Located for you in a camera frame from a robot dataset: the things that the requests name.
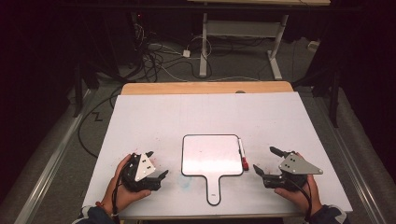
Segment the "white table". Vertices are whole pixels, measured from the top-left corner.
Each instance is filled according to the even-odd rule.
[[[278,6],[303,6],[322,7],[328,6],[330,0],[189,0],[193,2],[228,3],[228,4],[251,4],[251,5],[278,5]],[[200,77],[206,77],[207,66],[207,36],[251,36],[251,37],[274,37],[275,43],[272,50],[267,51],[268,62],[271,65],[275,80],[282,80],[282,75],[276,61],[277,50],[286,28],[289,15],[283,15],[280,22],[258,22],[258,21],[214,21],[203,17],[202,51],[200,61]]]
[[[207,202],[203,177],[181,173],[186,134],[236,134],[243,140],[250,170],[220,179],[219,205]],[[104,195],[108,180],[127,153],[152,150],[153,164],[169,174],[158,191],[130,205],[121,218],[297,215],[297,208],[266,189],[252,168],[256,164],[266,173],[280,173],[277,166],[283,159],[272,154],[270,146],[298,151],[321,168],[324,174],[315,176],[321,201],[352,211],[297,92],[119,96],[83,205],[92,205]]]

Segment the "dark background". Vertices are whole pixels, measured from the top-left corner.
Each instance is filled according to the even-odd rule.
[[[341,7],[362,3],[332,1],[333,5]],[[322,40],[307,75],[316,76],[316,71],[331,64],[338,66],[341,87],[393,179],[396,177],[393,162],[396,145],[393,137],[396,133],[395,9],[393,1],[376,0],[367,1],[361,13],[331,17],[293,14],[284,35],[286,41],[302,36]],[[80,13],[60,10],[57,2],[50,0],[0,3],[1,201],[38,144],[68,107],[66,96],[74,85],[76,64],[89,59],[117,74],[117,64],[134,59],[133,54],[121,52],[122,49],[134,50],[128,24],[122,19],[124,13],[90,12],[85,14],[85,21]],[[188,43],[192,34],[200,32],[201,16],[196,13],[142,15],[150,30],[181,44]],[[228,14],[226,17],[238,16]],[[249,19],[256,20],[257,16],[251,15]],[[110,36],[103,36],[101,32],[105,25],[110,27]],[[113,52],[108,41],[119,51]],[[105,52],[103,55],[98,54],[98,46]],[[87,74],[94,72],[90,68],[86,71]],[[331,75],[323,74],[305,84],[330,86],[324,77]]]

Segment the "power cord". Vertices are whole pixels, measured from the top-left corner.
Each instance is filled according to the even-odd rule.
[[[113,221],[116,224],[120,224],[120,218],[119,218],[119,208],[117,207],[117,193],[119,192],[119,186],[121,186],[122,184],[120,184],[120,180],[121,180],[121,175],[123,173],[123,171],[125,170],[125,168],[129,165],[129,163],[127,162],[121,169],[119,176],[117,177],[117,182],[116,182],[116,187],[113,189],[113,193],[111,194],[111,203],[113,205],[113,211],[111,214],[111,217],[113,218]]]
[[[194,40],[198,39],[198,38],[202,38],[202,37],[201,37],[201,36],[196,36],[196,37],[190,42],[190,44],[186,47],[186,49],[190,49],[190,48],[191,48],[192,42],[193,42]],[[249,41],[253,40],[253,42],[252,42],[252,43],[249,43],[249,44],[240,43],[240,41],[235,41],[235,42],[237,42],[237,44],[244,45],[244,47],[241,47],[241,48],[245,48],[245,47],[249,47],[249,46],[259,46],[259,45],[265,40],[265,38],[254,38],[254,39],[251,39],[251,38],[250,38],[250,39],[247,39],[247,40],[249,40]],[[225,78],[220,78],[220,79],[215,79],[215,80],[208,80],[208,79],[212,76],[212,74],[213,74],[212,66],[211,66],[210,62],[208,61],[207,57],[205,57],[205,56],[203,55],[202,52],[201,52],[201,56],[202,56],[203,60],[205,60],[206,63],[208,64],[209,75],[206,76],[206,77],[198,77],[198,76],[196,76],[196,75],[194,74],[193,64],[192,64],[192,63],[190,63],[190,62],[184,62],[184,61],[183,61],[183,62],[177,62],[177,61],[180,61],[180,60],[183,60],[183,59],[189,59],[189,60],[190,60],[190,59],[196,59],[196,60],[200,60],[200,58],[188,58],[188,57],[182,56],[182,53],[178,52],[176,49],[171,48],[171,47],[168,47],[168,46],[165,46],[165,45],[161,42],[160,39],[158,39],[158,41],[159,41],[159,42],[157,42],[157,43],[152,43],[152,42],[151,42],[151,43],[149,43],[149,42],[147,43],[148,47],[147,47],[147,50],[146,50],[146,52],[145,52],[145,54],[144,54],[144,57],[143,57],[143,65],[144,65],[144,69],[143,69],[143,70],[144,70],[144,73],[145,73],[145,76],[144,76],[144,77],[147,79],[148,82],[151,82],[151,80],[150,80],[151,77],[155,77],[154,82],[156,82],[156,81],[158,80],[158,74],[159,74],[162,70],[163,70],[164,72],[166,72],[170,77],[172,77],[172,78],[174,78],[174,79],[176,79],[176,80],[178,80],[178,81],[188,82],[188,80],[175,77],[174,75],[172,75],[172,74],[167,70],[167,69],[170,68],[170,67],[173,67],[173,66],[175,66],[175,65],[177,65],[177,64],[182,64],[182,63],[188,63],[188,64],[190,65],[190,67],[191,67],[191,74],[192,74],[193,77],[195,77],[195,78],[197,78],[197,79],[204,79],[204,80],[206,80],[206,81],[220,81],[220,80],[233,79],[233,78],[245,78],[245,79],[250,79],[250,80],[255,80],[255,81],[261,81],[260,74],[258,74],[258,79],[257,79],[257,78],[252,78],[252,77],[225,77]],[[156,48],[156,49],[151,49],[150,46],[159,46],[159,47]],[[213,52],[212,52],[213,45],[212,45],[211,43],[209,44],[209,47],[210,47],[209,52],[210,52],[210,53],[213,53]],[[175,59],[171,59],[171,60],[165,62],[165,61],[163,60],[163,56],[161,56],[160,53],[174,54],[174,55],[179,55],[180,57],[176,57]],[[168,65],[168,66],[164,66],[165,63],[172,63],[172,62],[176,62],[176,63],[170,64],[170,65]]]
[[[117,97],[118,95],[113,95],[110,96],[108,98],[106,98],[105,100],[101,101],[98,105],[96,105],[92,110],[90,110],[90,112],[87,113],[87,115],[82,119],[81,123],[78,125],[78,141],[81,144],[82,148],[91,156],[93,156],[94,158],[98,158],[97,155],[95,155],[94,153],[92,153],[83,143],[82,139],[81,139],[81,126],[84,123],[84,121],[87,119],[87,117],[97,108],[99,107],[99,105],[102,105],[103,103],[107,102],[108,100],[111,100],[114,97]]]
[[[286,178],[286,181],[288,181],[289,183],[291,183],[292,185],[294,185],[306,198],[306,200],[308,201],[308,210],[305,213],[305,221],[309,221],[309,219],[311,218],[311,212],[312,212],[312,195],[311,195],[311,187],[309,186],[309,183],[306,182],[306,184],[308,185],[309,188],[309,196],[308,194],[306,194],[305,190],[303,190],[300,186],[298,186],[294,181]]]

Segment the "whiteboard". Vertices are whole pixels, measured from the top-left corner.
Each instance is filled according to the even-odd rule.
[[[157,170],[169,173],[158,191],[131,204],[120,213],[122,218],[300,214],[273,189],[266,189],[254,169],[221,178],[221,203],[213,206],[207,202],[205,179],[181,173],[183,137],[220,133],[240,137],[249,165],[256,164],[271,175],[280,174],[277,166],[284,159],[269,147],[300,152],[323,170],[323,175],[315,175],[322,203],[352,211],[297,92],[119,96],[83,205],[102,199],[126,154],[154,151],[150,159]]]
[[[211,205],[221,201],[220,179],[227,175],[241,175],[242,157],[239,138],[234,134],[189,134],[183,138],[181,173],[203,176],[206,198]]]

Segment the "small whiteboard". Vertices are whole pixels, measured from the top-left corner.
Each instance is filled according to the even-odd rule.
[[[238,137],[234,134],[186,135],[181,172],[186,176],[203,176],[207,202],[218,205],[221,177],[243,173]]]

